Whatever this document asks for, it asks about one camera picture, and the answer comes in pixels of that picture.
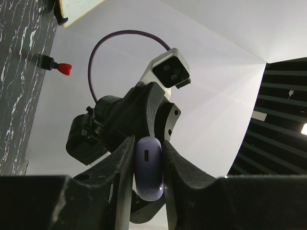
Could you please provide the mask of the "purple round earbud case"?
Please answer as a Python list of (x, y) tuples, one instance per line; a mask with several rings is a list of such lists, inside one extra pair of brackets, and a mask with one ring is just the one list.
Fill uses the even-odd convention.
[(158, 139), (143, 137), (136, 144), (135, 183), (139, 197), (156, 201), (164, 192), (162, 147)]

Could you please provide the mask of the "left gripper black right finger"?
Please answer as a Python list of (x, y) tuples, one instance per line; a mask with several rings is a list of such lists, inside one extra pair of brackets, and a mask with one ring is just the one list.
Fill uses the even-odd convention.
[(250, 175), (214, 178), (163, 143), (171, 230), (304, 230), (307, 178)]

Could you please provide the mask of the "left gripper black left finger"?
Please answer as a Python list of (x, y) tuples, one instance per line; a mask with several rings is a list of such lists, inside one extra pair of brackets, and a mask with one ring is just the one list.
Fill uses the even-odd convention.
[(3, 176), (3, 230), (127, 230), (132, 196), (134, 137), (108, 157), (69, 177)]

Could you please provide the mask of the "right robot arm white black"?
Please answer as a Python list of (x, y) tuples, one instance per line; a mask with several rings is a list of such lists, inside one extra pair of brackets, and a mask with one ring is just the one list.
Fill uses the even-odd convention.
[(136, 141), (144, 137), (169, 141), (181, 115), (156, 82), (138, 83), (123, 98), (104, 96), (86, 110), (74, 118), (66, 144), (66, 151), (84, 165), (114, 152), (131, 136)]

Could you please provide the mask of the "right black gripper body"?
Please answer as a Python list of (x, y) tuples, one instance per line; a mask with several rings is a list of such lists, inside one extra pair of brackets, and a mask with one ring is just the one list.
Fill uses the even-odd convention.
[(94, 107), (94, 120), (101, 127), (98, 134), (109, 152), (131, 136), (136, 141), (143, 137), (169, 141), (180, 115), (156, 82), (138, 83), (123, 98), (104, 96)]

